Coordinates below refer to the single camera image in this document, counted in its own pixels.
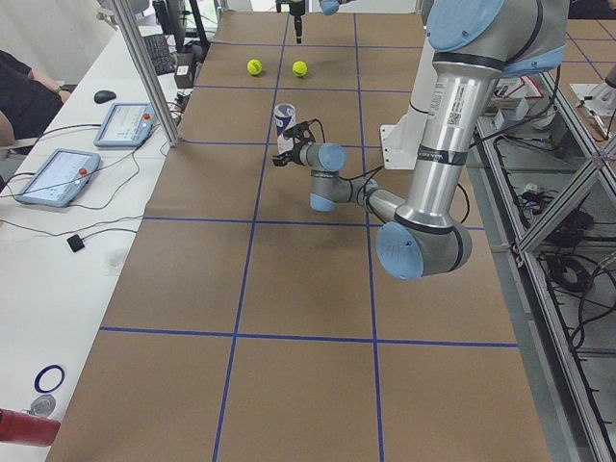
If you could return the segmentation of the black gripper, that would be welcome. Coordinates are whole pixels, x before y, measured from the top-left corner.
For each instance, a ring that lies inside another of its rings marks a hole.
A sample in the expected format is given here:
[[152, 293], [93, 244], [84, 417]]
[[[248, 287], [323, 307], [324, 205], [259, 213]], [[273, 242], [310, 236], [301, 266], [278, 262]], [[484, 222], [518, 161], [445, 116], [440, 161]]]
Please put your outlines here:
[[276, 11], [281, 13], [283, 7], [289, 7], [289, 14], [293, 16], [295, 27], [295, 42], [297, 44], [302, 43], [303, 37], [303, 23], [302, 15], [306, 14], [306, 1], [305, 0], [276, 0]]
[[294, 148], [288, 152], [273, 155], [271, 160], [276, 167], [285, 167], [289, 162], [293, 162], [300, 166], [310, 166], [308, 162], [308, 149], [314, 139], [310, 126], [314, 123], [313, 119], [302, 121], [296, 125], [289, 127], [283, 132], [285, 140], [305, 141], [294, 145]]

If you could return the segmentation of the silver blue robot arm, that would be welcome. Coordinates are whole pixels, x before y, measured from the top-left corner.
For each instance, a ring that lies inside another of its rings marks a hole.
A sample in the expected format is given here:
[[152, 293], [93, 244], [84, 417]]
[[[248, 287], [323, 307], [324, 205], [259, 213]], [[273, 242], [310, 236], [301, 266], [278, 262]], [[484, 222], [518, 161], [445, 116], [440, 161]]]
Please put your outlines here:
[[449, 209], [468, 158], [478, 118], [497, 82], [551, 70], [561, 64], [569, 4], [566, 1], [427, 1], [423, 22], [434, 50], [436, 79], [417, 149], [410, 192], [401, 198], [371, 178], [346, 179], [343, 148], [287, 129], [292, 149], [273, 156], [278, 167], [308, 167], [311, 206], [323, 212], [355, 202], [379, 217], [376, 250], [397, 279], [457, 270], [469, 259], [469, 232]]
[[[340, 6], [346, 4], [347, 0], [321, 0], [319, 2], [321, 11], [325, 15], [336, 13]], [[301, 44], [303, 37], [303, 16], [307, 12], [307, 2], [305, 0], [276, 0], [275, 8], [278, 13], [282, 12], [282, 6], [289, 7], [289, 15], [293, 18], [295, 28], [295, 43]]]

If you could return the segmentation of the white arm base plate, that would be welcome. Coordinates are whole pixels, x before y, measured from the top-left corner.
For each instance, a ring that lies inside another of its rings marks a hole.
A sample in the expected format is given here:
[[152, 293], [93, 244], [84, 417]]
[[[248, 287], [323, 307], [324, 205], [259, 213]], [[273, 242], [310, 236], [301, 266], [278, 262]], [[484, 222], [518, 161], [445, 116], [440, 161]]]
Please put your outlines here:
[[417, 161], [420, 135], [408, 124], [380, 126], [383, 164], [389, 170], [412, 170]]

